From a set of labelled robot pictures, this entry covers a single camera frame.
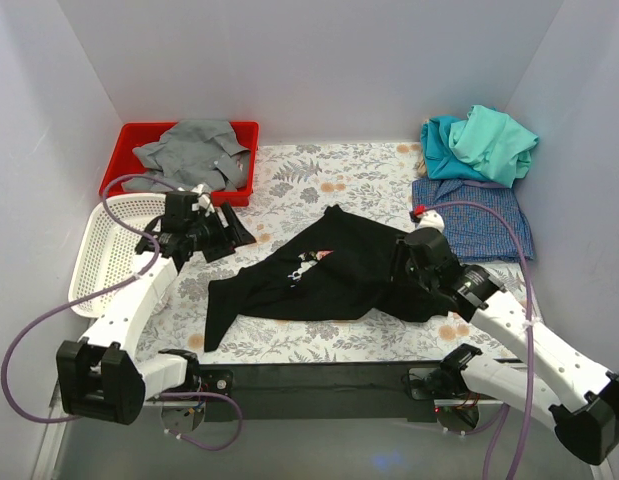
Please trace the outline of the black floral print t-shirt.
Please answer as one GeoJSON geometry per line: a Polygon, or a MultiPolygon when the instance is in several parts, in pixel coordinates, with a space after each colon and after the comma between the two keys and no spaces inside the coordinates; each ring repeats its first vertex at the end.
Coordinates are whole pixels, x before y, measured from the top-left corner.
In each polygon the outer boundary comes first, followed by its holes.
{"type": "Polygon", "coordinates": [[[426,322],[450,308],[390,278],[404,232],[343,211],[323,216],[264,260],[208,286],[204,349],[220,346],[240,315],[286,321],[358,320],[372,309],[426,322]]]}

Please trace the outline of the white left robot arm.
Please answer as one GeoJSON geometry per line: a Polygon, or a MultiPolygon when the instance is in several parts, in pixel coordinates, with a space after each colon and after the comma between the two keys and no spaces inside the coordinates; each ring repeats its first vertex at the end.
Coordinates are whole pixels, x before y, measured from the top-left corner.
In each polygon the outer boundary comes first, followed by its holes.
{"type": "Polygon", "coordinates": [[[69,292],[74,312],[93,322],[56,353],[64,411],[129,425],[152,397],[194,398],[202,386],[196,354],[167,349],[140,362],[140,337],[196,253],[213,262],[254,241],[232,206],[207,194],[120,194],[97,206],[69,292]]]}

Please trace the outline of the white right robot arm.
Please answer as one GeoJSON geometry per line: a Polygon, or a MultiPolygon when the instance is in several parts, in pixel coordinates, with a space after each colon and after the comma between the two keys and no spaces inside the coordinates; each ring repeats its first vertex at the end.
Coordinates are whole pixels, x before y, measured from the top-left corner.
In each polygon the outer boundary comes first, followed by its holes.
{"type": "Polygon", "coordinates": [[[587,358],[526,309],[502,282],[478,265],[463,265],[444,235],[425,227],[399,239],[392,279],[437,313],[456,313],[488,333],[527,367],[517,370],[463,344],[421,382],[434,395],[470,391],[523,411],[555,432],[560,443],[590,465],[619,444],[619,372],[587,358]]]}

